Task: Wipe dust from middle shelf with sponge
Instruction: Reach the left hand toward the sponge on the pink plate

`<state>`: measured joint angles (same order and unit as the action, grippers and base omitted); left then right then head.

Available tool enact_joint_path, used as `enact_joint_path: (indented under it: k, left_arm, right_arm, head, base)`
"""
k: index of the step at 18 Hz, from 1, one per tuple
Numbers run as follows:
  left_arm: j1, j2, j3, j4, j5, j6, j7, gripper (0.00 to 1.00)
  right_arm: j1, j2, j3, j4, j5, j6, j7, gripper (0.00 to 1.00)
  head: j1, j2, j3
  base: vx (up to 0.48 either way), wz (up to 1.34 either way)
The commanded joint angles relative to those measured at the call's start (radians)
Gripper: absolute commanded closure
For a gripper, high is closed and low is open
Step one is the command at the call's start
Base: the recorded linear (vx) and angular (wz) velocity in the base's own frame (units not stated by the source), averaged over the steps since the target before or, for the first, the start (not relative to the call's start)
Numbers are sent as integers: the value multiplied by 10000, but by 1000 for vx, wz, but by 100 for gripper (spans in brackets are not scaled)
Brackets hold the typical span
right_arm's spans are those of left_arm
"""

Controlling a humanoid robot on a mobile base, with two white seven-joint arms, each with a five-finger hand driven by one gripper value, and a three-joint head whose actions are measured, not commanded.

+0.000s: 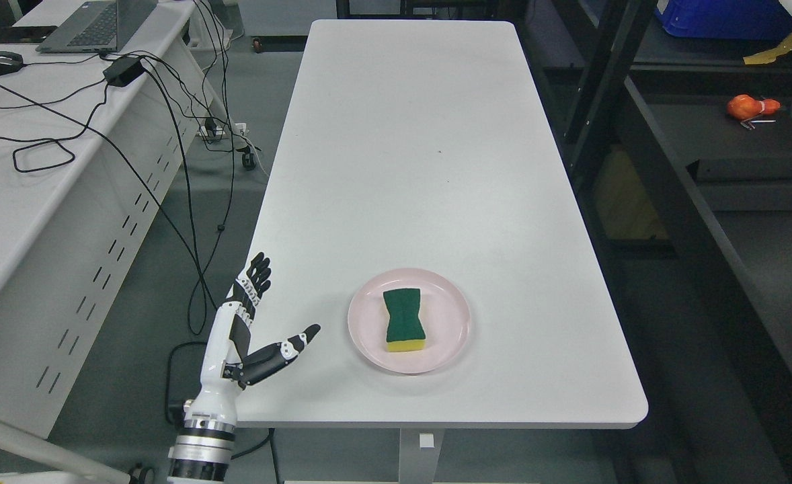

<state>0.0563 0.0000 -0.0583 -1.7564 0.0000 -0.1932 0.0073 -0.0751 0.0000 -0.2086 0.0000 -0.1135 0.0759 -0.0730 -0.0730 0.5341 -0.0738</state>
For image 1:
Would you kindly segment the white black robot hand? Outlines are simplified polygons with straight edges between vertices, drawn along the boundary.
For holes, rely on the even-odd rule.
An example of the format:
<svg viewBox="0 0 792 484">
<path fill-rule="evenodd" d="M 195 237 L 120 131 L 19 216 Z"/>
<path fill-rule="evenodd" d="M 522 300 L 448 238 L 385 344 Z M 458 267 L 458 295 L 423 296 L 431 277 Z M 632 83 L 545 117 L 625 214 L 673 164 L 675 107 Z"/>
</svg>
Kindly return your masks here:
<svg viewBox="0 0 792 484">
<path fill-rule="evenodd" d="M 263 382 L 292 364 L 321 327 L 250 350 L 251 324 L 264 293 L 270 288 L 270 258 L 258 252 L 237 274 L 218 307 L 200 370 L 200 392 L 190 406 L 193 415 L 215 415 L 227 421 L 243 389 Z"/>
</svg>

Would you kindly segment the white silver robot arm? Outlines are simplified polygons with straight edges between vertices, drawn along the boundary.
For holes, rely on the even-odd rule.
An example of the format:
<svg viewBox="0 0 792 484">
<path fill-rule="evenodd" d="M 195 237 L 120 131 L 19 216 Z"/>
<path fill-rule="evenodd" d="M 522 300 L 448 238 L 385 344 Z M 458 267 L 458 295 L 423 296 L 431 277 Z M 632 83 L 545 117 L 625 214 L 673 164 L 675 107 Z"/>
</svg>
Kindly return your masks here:
<svg viewBox="0 0 792 484">
<path fill-rule="evenodd" d="M 223 483 L 235 445 L 236 411 L 203 397 L 185 405 L 169 449 L 169 483 Z"/>
</svg>

